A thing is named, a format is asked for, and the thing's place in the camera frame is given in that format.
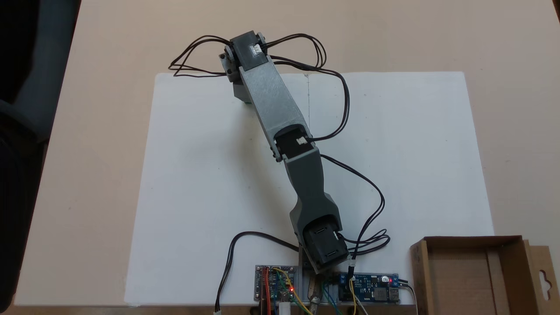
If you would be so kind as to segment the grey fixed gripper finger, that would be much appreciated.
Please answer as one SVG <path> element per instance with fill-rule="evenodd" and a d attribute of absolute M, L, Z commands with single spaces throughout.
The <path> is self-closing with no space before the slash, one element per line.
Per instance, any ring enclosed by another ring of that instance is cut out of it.
<path fill-rule="evenodd" d="M 252 104 L 250 93 L 242 81 L 233 82 L 233 92 L 234 96 L 245 104 Z"/>

